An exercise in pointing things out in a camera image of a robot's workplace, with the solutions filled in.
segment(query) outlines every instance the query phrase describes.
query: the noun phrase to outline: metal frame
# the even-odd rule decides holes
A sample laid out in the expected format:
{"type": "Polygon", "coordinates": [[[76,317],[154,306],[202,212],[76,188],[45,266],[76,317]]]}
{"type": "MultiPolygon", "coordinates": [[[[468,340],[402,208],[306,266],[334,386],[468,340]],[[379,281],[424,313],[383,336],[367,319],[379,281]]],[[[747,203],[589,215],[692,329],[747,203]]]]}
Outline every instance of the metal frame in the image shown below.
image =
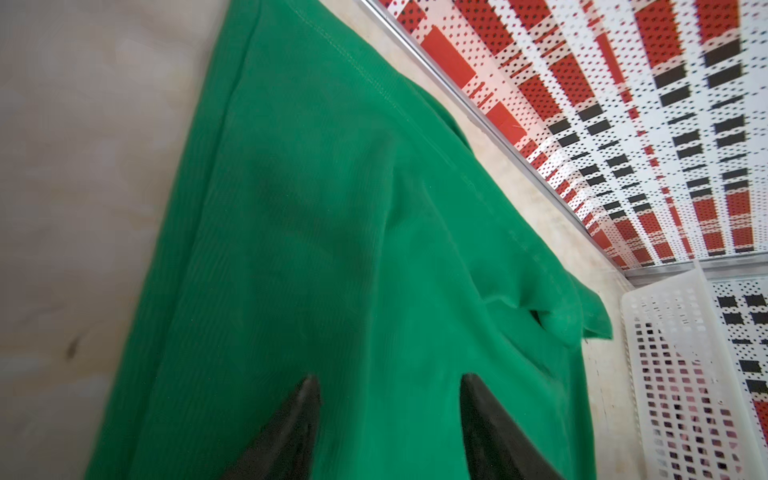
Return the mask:
{"type": "MultiPolygon", "coordinates": [[[[681,262],[671,265],[647,266],[634,270],[622,270],[614,261],[606,255],[605,251],[589,235],[581,219],[577,217],[573,210],[565,201],[554,191],[544,178],[528,163],[520,154],[514,145],[502,135],[494,124],[480,112],[480,109],[464,95],[459,88],[442,69],[427,55],[421,45],[408,34],[397,20],[386,11],[384,5],[379,0],[358,0],[365,7],[365,10],[373,17],[375,21],[383,25],[386,31],[400,43],[406,52],[416,60],[422,69],[432,77],[437,85],[466,113],[469,120],[478,128],[483,130],[491,140],[504,152],[510,161],[528,178],[531,183],[544,194],[544,196],[557,208],[576,229],[587,238],[592,245],[613,265],[621,271],[627,280],[635,287],[647,285],[649,283],[663,280],[669,276],[687,272],[694,268],[694,262],[681,262]]],[[[739,254],[729,257],[715,257],[699,260],[704,274],[710,280],[719,278],[730,278],[733,276],[744,275],[767,275],[768,274],[768,253],[739,254]]]]}
{"type": "Polygon", "coordinates": [[[416,63],[421,65],[422,69],[432,77],[438,86],[453,100],[462,110],[467,114],[469,120],[475,124],[478,128],[483,130],[504,152],[511,162],[528,178],[536,188],[544,194],[545,197],[557,208],[566,218],[568,218],[576,229],[587,238],[592,245],[598,249],[598,251],[605,257],[616,270],[623,272],[621,268],[600,248],[597,242],[590,236],[584,225],[581,223],[581,219],[576,216],[573,210],[565,203],[565,201],[554,191],[545,180],[538,174],[527,160],[520,154],[514,145],[502,135],[502,133],[496,128],[494,124],[480,111],[479,108],[472,103],[471,100],[464,95],[464,92],[453,81],[447,77],[442,69],[427,55],[416,40],[408,34],[408,32],[397,22],[397,19],[386,11],[384,5],[379,0],[358,0],[360,4],[366,7],[366,10],[374,18],[374,20],[380,22],[386,31],[396,41],[398,41],[406,52],[416,60],[416,63]]]}

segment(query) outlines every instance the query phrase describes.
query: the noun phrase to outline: green t-shirt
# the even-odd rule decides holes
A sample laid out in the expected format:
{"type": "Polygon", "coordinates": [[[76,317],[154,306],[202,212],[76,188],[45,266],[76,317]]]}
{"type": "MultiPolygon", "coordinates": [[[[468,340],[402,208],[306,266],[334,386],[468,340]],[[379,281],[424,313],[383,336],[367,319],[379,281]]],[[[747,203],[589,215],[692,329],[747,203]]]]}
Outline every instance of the green t-shirt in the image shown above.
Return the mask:
{"type": "Polygon", "coordinates": [[[86,478],[215,480],[315,373],[315,480],[466,480],[466,372],[594,478],[610,335],[437,101],[315,0],[233,0],[86,478]]]}

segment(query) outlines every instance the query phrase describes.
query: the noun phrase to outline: wooden surface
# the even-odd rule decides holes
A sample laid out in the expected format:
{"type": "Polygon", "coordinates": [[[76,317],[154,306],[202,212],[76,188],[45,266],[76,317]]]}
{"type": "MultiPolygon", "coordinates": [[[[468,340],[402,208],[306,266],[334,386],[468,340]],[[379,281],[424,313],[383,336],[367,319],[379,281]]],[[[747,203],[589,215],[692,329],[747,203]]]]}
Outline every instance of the wooden surface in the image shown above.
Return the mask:
{"type": "MultiPolygon", "coordinates": [[[[598,473],[640,478],[631,287],[354,0],[325,0],[456,117],[616,339],[584,346],[598,473]]],[[[0,478],[80,478],[226,0],[0,4],[0,478]]]]}

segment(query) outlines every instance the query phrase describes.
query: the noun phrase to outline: white plastic basket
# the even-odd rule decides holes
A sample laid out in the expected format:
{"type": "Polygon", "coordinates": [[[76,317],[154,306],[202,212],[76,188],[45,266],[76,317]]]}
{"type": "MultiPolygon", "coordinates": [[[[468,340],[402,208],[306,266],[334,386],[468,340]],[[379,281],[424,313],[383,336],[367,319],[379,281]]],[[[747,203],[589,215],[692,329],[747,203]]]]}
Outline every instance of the white plastic basket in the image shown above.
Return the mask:
{"type": "Polygon", "coordinates": [[[622,297],[648,478],[768,478],[711,298],[699,268],[622,297]]]}

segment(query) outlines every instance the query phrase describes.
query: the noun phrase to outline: perforated basket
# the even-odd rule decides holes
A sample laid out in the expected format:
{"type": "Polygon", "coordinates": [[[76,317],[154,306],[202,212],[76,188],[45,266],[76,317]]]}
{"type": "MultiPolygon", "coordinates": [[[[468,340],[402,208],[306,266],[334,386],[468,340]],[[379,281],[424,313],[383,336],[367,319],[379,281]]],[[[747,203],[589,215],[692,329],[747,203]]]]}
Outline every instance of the perforated basket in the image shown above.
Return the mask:
{"type": "Polygon", "coordinates": [[[621,311],[648,478],[768,478],[701,270],[626,293],[621,311]]]}

